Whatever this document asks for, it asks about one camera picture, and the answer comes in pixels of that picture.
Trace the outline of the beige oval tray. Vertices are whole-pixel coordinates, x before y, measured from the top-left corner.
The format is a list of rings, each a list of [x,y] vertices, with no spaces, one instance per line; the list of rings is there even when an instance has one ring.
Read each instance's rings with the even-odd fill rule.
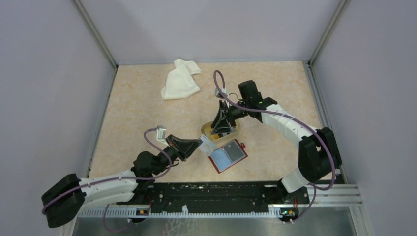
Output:
[[[241,125],[239,121],[236,121],[236,130],[235,132],[229,133],[227,135],[220,135],[220,134],[211,134],[212,128],[211,128],[211,122],[205,123],[202,127],[201,127],[201,133],[203,135],[205,135],[206,137],[208,137],[211,141],[213,141],[216,144],[219,143],[224,143],[224,142],[228,142],[231,141],[232,139],[235,139],[238,134],[240,133],[240,129],[241,129]]]

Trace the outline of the silver VIP card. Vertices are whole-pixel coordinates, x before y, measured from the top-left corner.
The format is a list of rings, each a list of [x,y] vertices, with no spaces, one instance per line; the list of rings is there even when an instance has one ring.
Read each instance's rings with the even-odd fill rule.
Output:
[[[200,140],[202,143],[199,145],[198,149],[207,156],[211,156],[217,149],[217,145],[204,134],[200,136]]]

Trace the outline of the red card holder wallet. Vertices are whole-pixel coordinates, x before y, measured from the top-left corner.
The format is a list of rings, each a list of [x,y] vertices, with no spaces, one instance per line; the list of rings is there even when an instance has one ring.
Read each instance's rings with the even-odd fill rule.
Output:
[[[209,159],[220,174],[248,157],[245,148],[246,145],[243,142],[233,139],[216,149]]]

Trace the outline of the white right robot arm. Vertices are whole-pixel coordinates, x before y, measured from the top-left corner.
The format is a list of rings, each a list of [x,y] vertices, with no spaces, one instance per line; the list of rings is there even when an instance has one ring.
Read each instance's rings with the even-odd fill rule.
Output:
[[[298,166],[278,182],[277,197],[284,203],[295,198],[301,187],[318,188],[317,181],[327,174],[331,174],[330,183],[319,190],[331,189],[336,181],[335,171],[342,164],[333,131],[328,127],[316,129],[287,113],[274,99],[263,98],[252,80],[240,83],[238,88],[241,99],[233,102],[226,94],[225,84],[216,85],[219,111],[211,133],[232,134],[237,131],[237,120],[250,116],[292,141],[298,148]]]

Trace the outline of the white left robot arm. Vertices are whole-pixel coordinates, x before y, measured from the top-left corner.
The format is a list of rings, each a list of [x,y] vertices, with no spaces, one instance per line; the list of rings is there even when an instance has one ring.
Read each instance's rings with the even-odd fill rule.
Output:
[[[41,213],[46,217],[48,227],[63,226],[91,208],[144,202],[148,186],[165,176],[176,160],[186,161],[204,144],[204,139],[203,135],[197,139],[169,135],[165,139],[166,147],[159,154],[140,152],[133,167],[126,171],[98,178],[79,178],[75,173],[64,176],[41,196]]]

